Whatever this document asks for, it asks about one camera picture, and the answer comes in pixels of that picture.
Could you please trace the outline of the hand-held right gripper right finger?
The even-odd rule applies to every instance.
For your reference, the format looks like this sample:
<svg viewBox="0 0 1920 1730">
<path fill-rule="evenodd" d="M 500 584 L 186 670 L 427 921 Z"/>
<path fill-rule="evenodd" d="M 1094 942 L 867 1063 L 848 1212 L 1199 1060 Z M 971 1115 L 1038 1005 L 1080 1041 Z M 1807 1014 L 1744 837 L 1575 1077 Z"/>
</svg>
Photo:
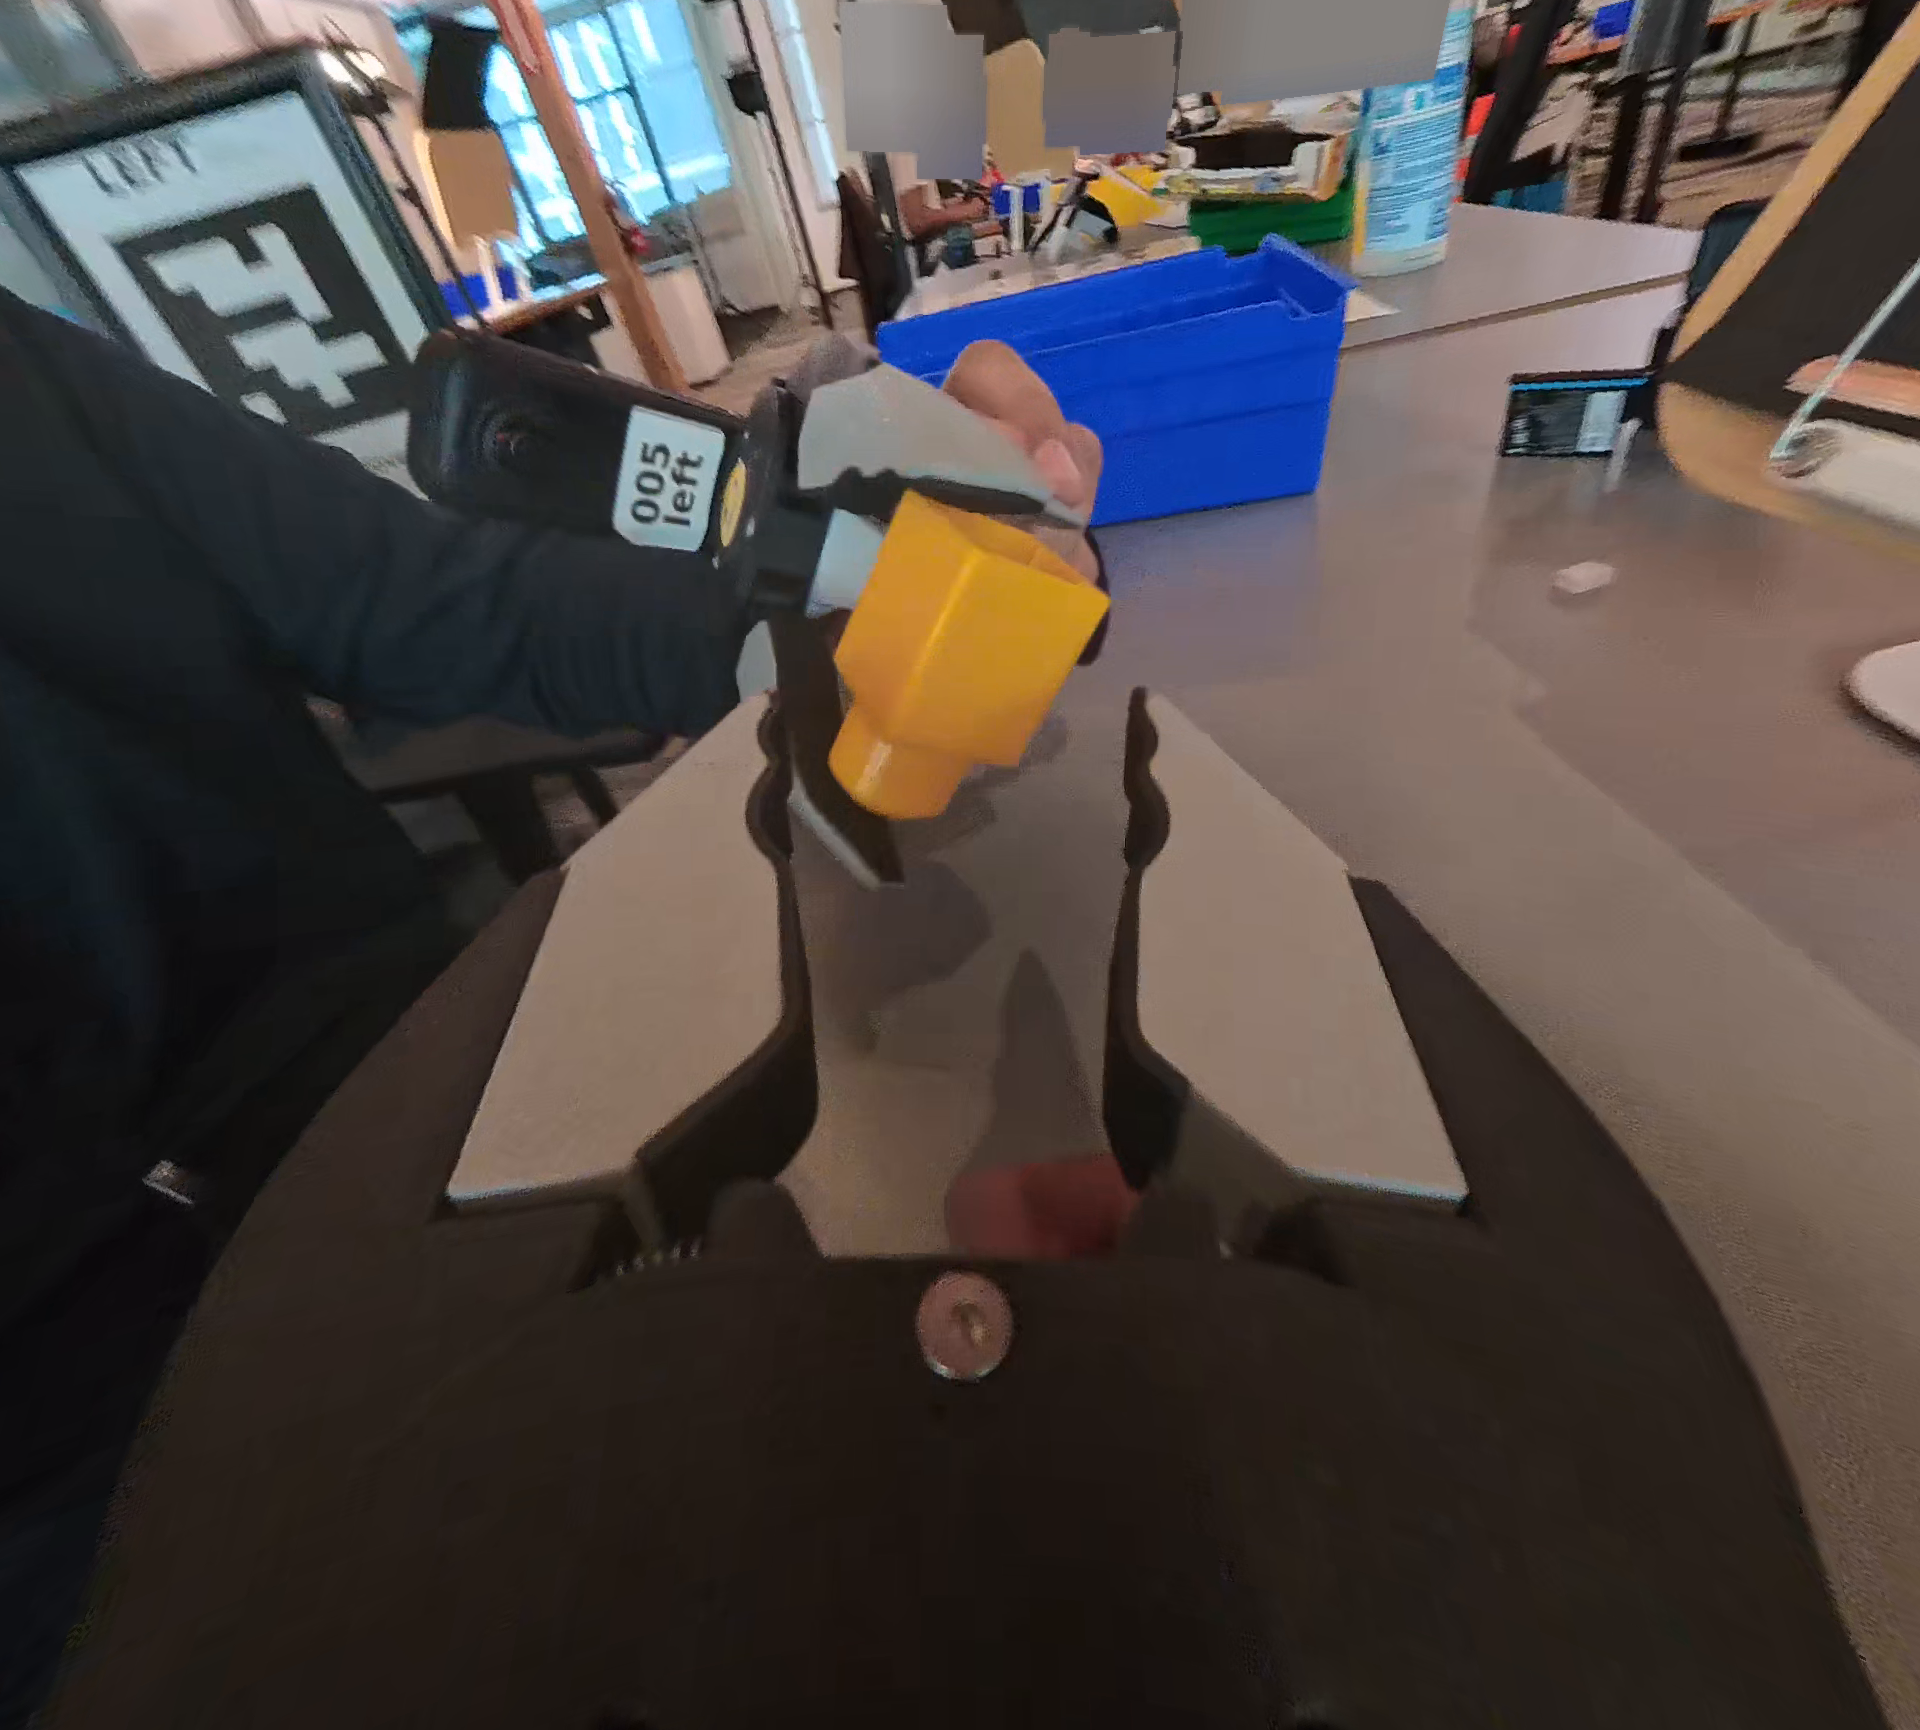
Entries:
<svg viewBox="0 0 1920 1730">
<path fill-rule="evenodd" d="M 1451 1213 L 1471 1183 L 1349 866 L 1162 693 L 1132 693 L 1103 1063 L 1127 1181 L 1217 1213 Z"/>
</svg>

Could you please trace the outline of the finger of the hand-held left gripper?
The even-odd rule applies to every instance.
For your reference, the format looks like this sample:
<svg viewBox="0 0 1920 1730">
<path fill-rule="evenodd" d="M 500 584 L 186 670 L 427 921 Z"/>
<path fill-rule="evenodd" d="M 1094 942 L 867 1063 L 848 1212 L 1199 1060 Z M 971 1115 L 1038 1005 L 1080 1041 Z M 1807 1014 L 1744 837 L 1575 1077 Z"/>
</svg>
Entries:
<svg viewBox="0 0 1920 1730">
<path fill-rule="evenodd" d="M 1060 556 L 1092 553 L 1092 509 L 1060 494 L 1014 424 L 876 366 L 816 389 L 798 426 L 798 494 L 829 509 L 806 613 L 857 606 L 909 492 L 1007 519 Z"/>
<path fill-rule="evenodd" d="M 789 808 L 798 823 L 862 887 L 903 884 L 895 826 L 855 799 L 831 764 L 846 709 L 826 624 L 806 615 L 755 624 L 741 650 L 736 685 L 742 697 L 764 691 L 775 699 L 791 777 Z"/>
</svg>

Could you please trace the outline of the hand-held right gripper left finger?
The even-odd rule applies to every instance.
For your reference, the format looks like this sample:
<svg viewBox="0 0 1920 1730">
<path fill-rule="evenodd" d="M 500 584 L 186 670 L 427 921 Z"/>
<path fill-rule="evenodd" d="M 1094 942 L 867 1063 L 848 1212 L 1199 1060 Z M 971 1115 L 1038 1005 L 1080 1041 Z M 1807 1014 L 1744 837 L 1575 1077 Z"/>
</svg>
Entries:
<svg viewBox="0 0 1920 1730">
<path fill-rule="evenodd" d="M 447 1179 L 454 1207 L 708 1213 L 795 1164 L 821 1091 L 791 781 L 780 709 L 756 693 L 573 856 Z"/>
</svg>

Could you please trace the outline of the yellow toy block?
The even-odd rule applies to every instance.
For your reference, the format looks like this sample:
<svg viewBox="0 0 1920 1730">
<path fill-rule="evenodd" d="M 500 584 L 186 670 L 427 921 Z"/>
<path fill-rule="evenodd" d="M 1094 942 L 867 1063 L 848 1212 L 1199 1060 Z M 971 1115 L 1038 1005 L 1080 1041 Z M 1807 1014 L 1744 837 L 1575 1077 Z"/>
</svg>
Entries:
<svg viewBox="0 0 1920 1730">
<path fill-rule="evenodd" d="M 978 769 L 1020 766 L 1109 611 L 1036 533 L 904 494 L 835 650 L 835 781 L 885 820 L 945 814 Z"/>
</svg>

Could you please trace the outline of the blue storage bin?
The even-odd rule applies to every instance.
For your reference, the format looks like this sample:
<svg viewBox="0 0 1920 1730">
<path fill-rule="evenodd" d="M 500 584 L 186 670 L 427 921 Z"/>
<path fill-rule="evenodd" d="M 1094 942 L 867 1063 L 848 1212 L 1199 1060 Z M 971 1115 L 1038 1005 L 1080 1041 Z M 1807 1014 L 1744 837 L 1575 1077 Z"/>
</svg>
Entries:
<svg viewBox="0 0 1920 1730">
<path fill-rule="evenodd" d="M 900 314 L 880 357 L 943 381 L 1012 345 L 1104 451 L 1096 526 L 1211 514 L 1320 487 L 1353 278 L 1282 235 Z"/>
</svg>

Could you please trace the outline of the person's left hand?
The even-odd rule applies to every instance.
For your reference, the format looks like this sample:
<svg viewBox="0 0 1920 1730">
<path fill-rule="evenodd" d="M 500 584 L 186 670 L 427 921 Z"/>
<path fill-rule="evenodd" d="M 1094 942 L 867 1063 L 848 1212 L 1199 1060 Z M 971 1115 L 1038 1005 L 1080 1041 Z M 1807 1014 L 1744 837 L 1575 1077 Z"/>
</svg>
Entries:
<svg viewBox="0 0 1920 1730">
<path fill-rule="evenodd" d="M 1099 502 L 1104 454 L 1096 433 L 1069 420 L 1045 378 L 1018 349 L 981 340 L 962 349 L 943 394 L 1007 437 L 1069 519 L 1045 516 L 1016 526 L 1042 541 L 1086 582 L 1109 587 L 1104 560 L 1088 526 Z"/>
</svg>

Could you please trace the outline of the black white marker sign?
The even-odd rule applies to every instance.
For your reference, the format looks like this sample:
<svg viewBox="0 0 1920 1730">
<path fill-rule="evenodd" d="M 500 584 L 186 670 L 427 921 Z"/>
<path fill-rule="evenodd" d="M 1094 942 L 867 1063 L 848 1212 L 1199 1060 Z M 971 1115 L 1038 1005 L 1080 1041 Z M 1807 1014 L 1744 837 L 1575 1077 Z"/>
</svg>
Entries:
<svg viewBox="0 0 1920 1730">
<path fill-rule="evenodd" d="M 5 124 L 5 215 L 78 319 L 416 494 L 414 361 L 453 324 L 354 106 L 300 42 Z"/>
</svg>

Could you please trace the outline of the black floor lamp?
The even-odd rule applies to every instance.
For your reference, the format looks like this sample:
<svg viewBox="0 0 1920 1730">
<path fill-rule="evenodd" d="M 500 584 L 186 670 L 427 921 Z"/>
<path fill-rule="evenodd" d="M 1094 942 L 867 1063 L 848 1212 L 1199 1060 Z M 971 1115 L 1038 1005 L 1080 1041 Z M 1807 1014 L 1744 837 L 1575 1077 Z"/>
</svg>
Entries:
<svg viewBox="0 0 1920 1730">
<path fill-rule="evenodd" d="M 796 256 L 801 280 L 811 295 L 816 321 L 829 331 L 835 331 L 839 329 L 839 324 L 832 295 L 829 292 L 829 284 L 809 230 L 802 192 L 775 102 L 775 86 L 771 83 L 768 67 L 756 38 L 756 27 L 750 19 L 750 0 L 700 2 L 710 9 L 724 7 L 733 11 L 733 22 L 741 39 L 741 54 L 728 67 L 728 93 L 734 109 L 752 120 L 764 131 L 768 147 L 773 150 L 775 174 L 780 185 L 780 206 L 787 215 L 791 246 Z M 762 9 L 771 9 L 768 0 L 756 2 Z"/>
</svg>

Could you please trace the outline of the green storage bin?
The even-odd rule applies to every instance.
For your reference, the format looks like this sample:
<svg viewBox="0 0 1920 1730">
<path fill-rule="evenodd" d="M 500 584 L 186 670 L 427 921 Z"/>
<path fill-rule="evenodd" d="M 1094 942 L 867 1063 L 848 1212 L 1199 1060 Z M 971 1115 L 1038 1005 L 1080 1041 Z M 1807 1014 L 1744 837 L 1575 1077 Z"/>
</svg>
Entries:
<svg viewBox="0 0 1920 1730">
<path fill-rule="evenodd" d="M 1347 177 L 1327 198 L 1276 192 L 1249 198 L 1194 198 L 1186 211 L 1188 234 L 1205 248 L 1249 256 L 1270 237 L 1300 248 L 1347 244 L 1354 230 L 1357 187 Z"/>
</svg>

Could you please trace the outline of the black battery charger case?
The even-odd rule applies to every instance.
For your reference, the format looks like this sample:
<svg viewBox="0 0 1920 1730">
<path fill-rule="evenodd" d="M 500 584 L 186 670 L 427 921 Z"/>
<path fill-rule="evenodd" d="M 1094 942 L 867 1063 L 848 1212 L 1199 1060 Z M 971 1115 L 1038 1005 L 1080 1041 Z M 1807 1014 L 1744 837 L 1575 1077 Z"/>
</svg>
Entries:
<svg viewBox="0 0 1920 1730">
<path fill-rule="evenodd" d="M 1679 303 L 1679 310 L 1670 317 L 1669 326 L 1663 326 L 1655 341 L 1648 361 L 1655 376 L 1666 372 L 1676 338 L 1693 316 L 1695 305 L 1704 298 L 1708 288 L 1715 284 L 1715 278 L 1737 254 L 1766 207 L 1766 198 L 1747 198 L 1717 206 L 1708 214 L 1699 232 L 1693 264 L 1685 282 L 1683 302 Z"/>
</svg>

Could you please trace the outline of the black board book stand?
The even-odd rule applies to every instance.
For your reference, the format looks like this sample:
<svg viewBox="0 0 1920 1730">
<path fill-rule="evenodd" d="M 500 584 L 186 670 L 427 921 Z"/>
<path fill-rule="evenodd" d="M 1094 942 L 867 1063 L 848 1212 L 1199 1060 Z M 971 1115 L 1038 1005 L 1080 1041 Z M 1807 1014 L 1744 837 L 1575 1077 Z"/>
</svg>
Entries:
<svg viewBox="0 0 1920 1730">
<path fill-rule="evenodd" d="M 1919 13 L 1691 303 L 1655 428 L 1693 487 L 1919 552 Z"/>
</svg>

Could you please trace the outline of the reddish wooden post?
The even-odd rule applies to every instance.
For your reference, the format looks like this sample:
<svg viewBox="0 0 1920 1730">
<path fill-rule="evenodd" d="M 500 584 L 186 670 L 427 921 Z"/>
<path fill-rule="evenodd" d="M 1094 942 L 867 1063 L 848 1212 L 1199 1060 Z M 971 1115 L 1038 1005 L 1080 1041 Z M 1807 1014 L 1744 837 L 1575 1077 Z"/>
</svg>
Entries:
<svg viewBox="0 0 1920 1730">
<path fill-rule="evenodd" d="M 593 260 L 607 280 L 607 295 L 647 380 L 672 396 L 688 396 L 691 385 L 682 361 L 661 319 L 654 295 L 612 218 L 607 180 L 564 83 L 559 51 L 539 2 L 484 2 L 530 92 L 541 127 L 582 218 Z"/>
</svg>

